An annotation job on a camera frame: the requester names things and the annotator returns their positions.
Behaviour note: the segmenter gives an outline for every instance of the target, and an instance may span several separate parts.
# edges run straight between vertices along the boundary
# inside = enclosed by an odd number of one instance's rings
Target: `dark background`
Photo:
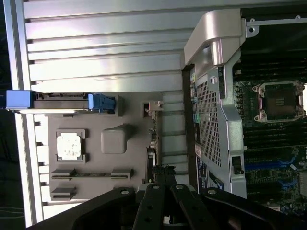
[[[0,1],[0,91],[9,89],[12,89],[9,54],[3,1]],[[6,218],[23,216],[23,214],[2,211],[23,212],[23,210],[2,208],[7,206],[23,208],[24,204],[14,114],[0,110],[0,229],[25,229],[24,218]]]

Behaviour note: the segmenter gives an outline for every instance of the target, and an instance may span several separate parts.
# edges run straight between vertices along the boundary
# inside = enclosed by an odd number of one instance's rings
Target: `cpu socket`
[[[305,116],[304,84],[299,81],[269,82],[253,86],[258,94],[259,114],[254,120],[262,123],[295,121]]]

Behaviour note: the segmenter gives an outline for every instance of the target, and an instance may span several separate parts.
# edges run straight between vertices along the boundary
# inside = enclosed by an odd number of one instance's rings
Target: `metal grille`
[[[201,152],[221,166],[220,143],[217,122],[216,93],[208,90],[208,83],[197,86],[200,113]]]

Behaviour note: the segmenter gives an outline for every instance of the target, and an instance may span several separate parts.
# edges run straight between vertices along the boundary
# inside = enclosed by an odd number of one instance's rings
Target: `cable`
[[[23,207],[0,207],[0,209],[1,208],[12,208],[12,209],[22,209],[22,210],[24,209]]]
[[[18,218],[24,218],[24,216],[19,216],[19,217],[0,217],[0,219],[18,219]]]
[[[12,211],[7,211],[7,210],[0,210],[0,212],[24,214],[24,212],[12,212]]]

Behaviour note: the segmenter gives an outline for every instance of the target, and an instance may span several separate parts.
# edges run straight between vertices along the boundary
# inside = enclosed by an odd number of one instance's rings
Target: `motherboard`
[[[247,198],[288,215],[307,209],[305,54],[246,55],[234,65]]]

